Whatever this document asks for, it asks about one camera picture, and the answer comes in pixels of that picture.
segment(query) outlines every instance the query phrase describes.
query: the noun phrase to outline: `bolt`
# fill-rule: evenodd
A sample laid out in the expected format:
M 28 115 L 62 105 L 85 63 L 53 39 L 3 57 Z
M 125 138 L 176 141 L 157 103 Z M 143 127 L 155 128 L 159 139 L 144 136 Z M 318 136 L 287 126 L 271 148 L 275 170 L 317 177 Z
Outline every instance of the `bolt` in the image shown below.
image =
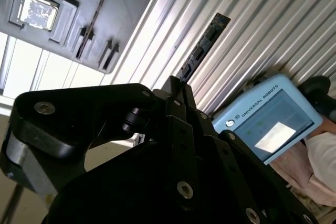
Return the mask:
M 191 199 L 194 196 L 193 188 L 186 181 L 180 181 L 177 183 L 177 191 L 185 199 Z
M 231 140 L 235 140 L 235 139 L 236 139 L 236 137 L 234 136 L 234 134 L 229 133 L 228 135 L 229 135 L 229 137 L 231 138 Z
M 203 112 L 200 113 L 201 114 L 201 118 L 203 119 L 207 119 L 208 117 L 206 116 L 206 114 L 204 114 Z
M 55 107 L 50 102 L 38 102 L 34 105 L 34 109 L 43 115 L 51 115 L 55 112 Z
M 142 91 L 142 93 L 145 95 L 145 96 L 147 96 L 147 97 L 150 97 L 151 95 L 147 92 L 147 91 Z
M 260 224 L 260 218 L 253 209 L 246 208 L 246 215 L 253 224 Z
M 313 224 L 314 223 L 307 215 L 303 215 L 303 217 L 308 224 Z

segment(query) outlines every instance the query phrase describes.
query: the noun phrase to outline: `metal rod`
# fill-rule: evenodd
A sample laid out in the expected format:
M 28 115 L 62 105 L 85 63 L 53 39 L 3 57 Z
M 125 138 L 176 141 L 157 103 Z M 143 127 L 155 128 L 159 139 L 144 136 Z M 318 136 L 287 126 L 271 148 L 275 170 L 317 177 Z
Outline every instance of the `metal rod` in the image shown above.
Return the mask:
M 9 199 L 7 207 L 1 217 L 0 224 L 11 224 L 11 221 L 15 214 L 15 210 L 19 205 L 23 190 L 24 190 L 23 186 L 19 184 L 15 186 L 15 189 Z

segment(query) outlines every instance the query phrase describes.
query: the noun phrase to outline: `screen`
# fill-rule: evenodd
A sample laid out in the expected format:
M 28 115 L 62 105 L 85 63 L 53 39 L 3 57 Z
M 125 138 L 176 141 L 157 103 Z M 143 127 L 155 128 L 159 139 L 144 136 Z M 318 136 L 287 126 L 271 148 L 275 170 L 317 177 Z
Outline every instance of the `screen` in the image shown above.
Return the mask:
M 265 161 L 312 125 L 304 110 L 281 89 L 234 132 Z

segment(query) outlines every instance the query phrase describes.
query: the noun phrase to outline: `metal slot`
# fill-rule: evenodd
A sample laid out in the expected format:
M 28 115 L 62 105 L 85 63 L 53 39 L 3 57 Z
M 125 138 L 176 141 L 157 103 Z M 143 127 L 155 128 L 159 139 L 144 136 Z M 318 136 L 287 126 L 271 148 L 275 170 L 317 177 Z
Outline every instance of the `metal slot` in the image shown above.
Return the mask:
M 107 70 L 107 68 L 109 67 L 109 65 L 110 65 L 110 63 L 111 63 L 111 61 L 112 61 L 112 58 L 113 58 L 114 56 L 117 56 L 118 54 L 119 54 L 119 45 L 116 44 L 116 45 L 114 46 L 114 48 L 112 49 L 111 54 L 108 56 L 107 60 L 105 61 L 105 64 L 104 64 L 104 66 L 103 66 L 103 70 Z

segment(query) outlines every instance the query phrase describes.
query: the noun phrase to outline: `gray panel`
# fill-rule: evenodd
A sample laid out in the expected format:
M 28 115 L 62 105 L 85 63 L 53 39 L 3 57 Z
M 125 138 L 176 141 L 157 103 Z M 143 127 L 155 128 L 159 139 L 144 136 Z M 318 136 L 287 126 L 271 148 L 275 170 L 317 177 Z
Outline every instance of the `gray panel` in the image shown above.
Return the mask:
M 122 54 L 149 0 L 105 0 L 99 13 L 93 33 L 80 59 L 77 51 L 100 0 L 50 0 L 59 4 L 52 31 L 41 30 L 17 21 L 22 0 L 0 0 L 0 31 L 29 42 L 48 51 L 77 61 L 88 67 L 108 73 Z M 106 56 L 104 46 L 112 41 L 112 48 L 118 45 L 119 52 L 112 59 Z

